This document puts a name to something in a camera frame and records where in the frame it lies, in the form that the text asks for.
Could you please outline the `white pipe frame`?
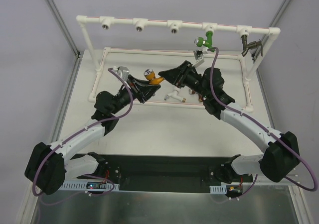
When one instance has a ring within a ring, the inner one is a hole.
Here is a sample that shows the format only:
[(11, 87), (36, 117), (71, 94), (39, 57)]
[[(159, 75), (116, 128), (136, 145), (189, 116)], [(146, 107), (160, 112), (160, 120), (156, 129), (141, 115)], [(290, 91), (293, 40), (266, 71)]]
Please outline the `white pipe frame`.
[[(94, 51), (93, 44), (91, 42), (90, 36), (86, 29), (86, 24), (88, 23), (99, 23), (101, 24), (104, 30), (108, 30), (111, 25), (114, 24), (127, 24), (135, 26), (135, 29), (138, 32), (144, 30), (147, 26), (156, 26), (156, 27), (168, 27), (171, 33), (176, 34), (180, 28), (194, 28), (203, 30), (206, 34), (208, 31), (228, 31), (235, 32), (242, 35), (247, 35), (247, 43), (252, 41), (258, 41), (259, 39), (263, 44), (263, 55), (267, 54), (273, 42), (278, 38), (281, 30), (278, 27), (252, 27), (247, 25), (222, 25), (218, 23), (196, 23), (196, 22), (186, 22), (181, 20), (149, 20), (146, 18), (115, 18), (111, 16), (100, 16), (100, 17), (92, 17), (92, 16), (84, 16), (78, 15), (76, 20), (81, 27), (86, 45), (88, 47), (89, 53), (91, 55), (93, 64), (95, 65), (96, 70), (96, 78), (92, 87), (92, 91), (88, 96), (89, 102), (94, 102), (97, 95), (97, 88), (99, 86), (100, 79), (103, 75), (104, 64), (106, 61), (106, 57), (109, 53), (127, 53), (127, 54), (141, 54), (141, 55), (164, 55), (164, 56), (190, 56), (191, 53), (183, 52), (183, 51), (165, 51), (165, 50), (139, 50), (139, 49), (118, 49), (105, 47), (103, 49), (102, 59), (98, 60)], [(228, 60), (238, 60), (241, 64), (241, 70), (243, 75), (243, 87), (246, 97), (246, 105), (243, 108), (248, 113), (252, 113), (254, 107), (252, 105), (251, 100), (251, 92), (250, 92), (250, 81), (253, 75), (256, 73), (258, 67), (260, 66), (263, 57), (258, 56), (258, 58), (253, 62), (254, 65), (250, 70), (246, 68), (246, 59), (241, 54), (238, 55), (221, 55), (222, 59)]]

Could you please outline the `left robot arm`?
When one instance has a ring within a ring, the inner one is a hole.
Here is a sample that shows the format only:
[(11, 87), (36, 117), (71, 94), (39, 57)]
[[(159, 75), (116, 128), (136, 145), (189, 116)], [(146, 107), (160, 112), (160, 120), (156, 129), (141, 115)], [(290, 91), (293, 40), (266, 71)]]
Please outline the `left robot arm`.
[(133, 101), (144, 104), (161, 88), (159, 84), (139, 80), (129, 75), (113, 95), (101, 91), (96, 96), (95, 112), (91, 119), (74, 134), (51, 144), (38, 143), (31, 154), (25, 177), (32, 182), (36, 197), (55, 193), (66, 179), (91, 175), (106, 182), (109, 177), (106, 160), (95, 152), (74, 158), (84, 147), (109, 134), (119, 119), (125, 117), (133, 107)]

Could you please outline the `yellow faucet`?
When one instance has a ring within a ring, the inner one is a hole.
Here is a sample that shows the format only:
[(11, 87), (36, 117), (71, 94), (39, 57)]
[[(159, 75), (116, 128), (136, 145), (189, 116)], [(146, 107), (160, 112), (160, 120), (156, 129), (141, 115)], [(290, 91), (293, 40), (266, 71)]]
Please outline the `yellow faucet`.
[(164, 81), (163, 77), (156, 77), (153, 69), (146, 69), (144, 71), (144, 77), (149, 81), (151, 85), (158, 85)]

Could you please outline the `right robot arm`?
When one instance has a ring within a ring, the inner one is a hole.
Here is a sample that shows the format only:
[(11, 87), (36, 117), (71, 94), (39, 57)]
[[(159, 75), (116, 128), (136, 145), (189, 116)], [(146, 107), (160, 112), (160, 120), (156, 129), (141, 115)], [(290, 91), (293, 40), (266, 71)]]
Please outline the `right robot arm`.
[(160, 71), (170, 84), (185, 86), (202, 95), (206, 111), (239, 130), (262, 151), (261, 155), (235, 155), (214, 170), (215, 178), (230, 184), (244, 174), (261, 174), (280, 182), (300, 163), (289, 149), (299, 153), (297, 137), (290, 131), (282, 133), (254, 121), (235, 100), (223, 90), (224, 79), (218, 68), (207, 68), (199, 74), (189, 61), (176, 68)]

